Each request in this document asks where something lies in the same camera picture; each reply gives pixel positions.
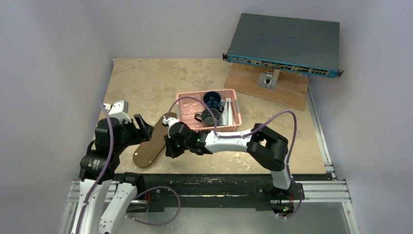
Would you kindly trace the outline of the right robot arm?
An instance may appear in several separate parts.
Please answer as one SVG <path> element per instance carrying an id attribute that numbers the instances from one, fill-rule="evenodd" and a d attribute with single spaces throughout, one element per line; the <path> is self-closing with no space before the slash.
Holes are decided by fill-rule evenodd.
<path id="1" fill-rule="evenodd" d="M 197 132 L 172 117 L 164 119 L 162 125 L 167 128 L 166 156 L 176 158 L 186 151 L 201 156 L 219 152 L 249 153 L 270 171 L 277 197 L 286 198 L 292 193 L 291 176 L 286 168 L 288 140 L 267 126 L 256 123 L 253 129 L 215 134 L 212 130 Z"/>

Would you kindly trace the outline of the oval wooden tray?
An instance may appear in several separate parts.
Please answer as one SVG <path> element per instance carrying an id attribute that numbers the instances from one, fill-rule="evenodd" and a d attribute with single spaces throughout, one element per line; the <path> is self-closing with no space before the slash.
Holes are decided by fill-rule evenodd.
<path id="1" fill-rule="evenodd" d="M 164 135 L 167 134 L 168 128 L 162 123 L 166 116 L 167 113 L 164 113 L 155 124 L 151 140 L 141 143 L 133 153 L 132 160 L 137 167 L 149 167 L 165 147 Z"/>

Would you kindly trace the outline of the pink plastic basket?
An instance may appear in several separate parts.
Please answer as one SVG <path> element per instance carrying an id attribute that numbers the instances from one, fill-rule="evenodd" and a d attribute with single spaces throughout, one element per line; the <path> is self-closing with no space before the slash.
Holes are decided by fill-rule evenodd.
<path id="1" fill-rule="evenodd" d="M 213 127 L 206 126 L 205 124 L 197 121 L 194 116 L 200 114 L 204 109 L 204 105 L 200 102 L 193 100 L 197 98 L 200 101 L 204 101 L 204 95 L 208 91 L 196 91 L 179 93 L 176 98 L 184 98 L 176 103 L 178 106 L 177 118 L 187 124 L 193 130 L 212 130 Z M 239 126 L 242 124 L 241 110 L 238 103 L 238 98 L 235 90 L 233 89 L 222 89 L 216 91 L 220 96 L 225 106 L 224 116 L 219 122 L 217 127 L 218 132 L 233 132 L 237 131 Z"/>

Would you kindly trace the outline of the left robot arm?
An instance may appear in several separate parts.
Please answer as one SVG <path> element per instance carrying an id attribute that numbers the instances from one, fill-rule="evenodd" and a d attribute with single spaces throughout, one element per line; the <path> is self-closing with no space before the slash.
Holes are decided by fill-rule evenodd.
<path id="1" fill-rule="evenodd" d="M 98 122 L 95 139 L 80 161 L 79 204 L 72 233 L 98 234 L 100 228 L 104 234 L 111 233 L 120 221 L 120 213 L 126 211 L 126 202 L 144 196 L 143 175 L 123 173 L 117 191 L 120 198 L 114 198 L 107 211 L 103 210 L 121 153 L 129 146 L 149 141 L 154 130 L 140 114 L 133 117 L 134 120 L 128 122 L 110 115 Z"/>

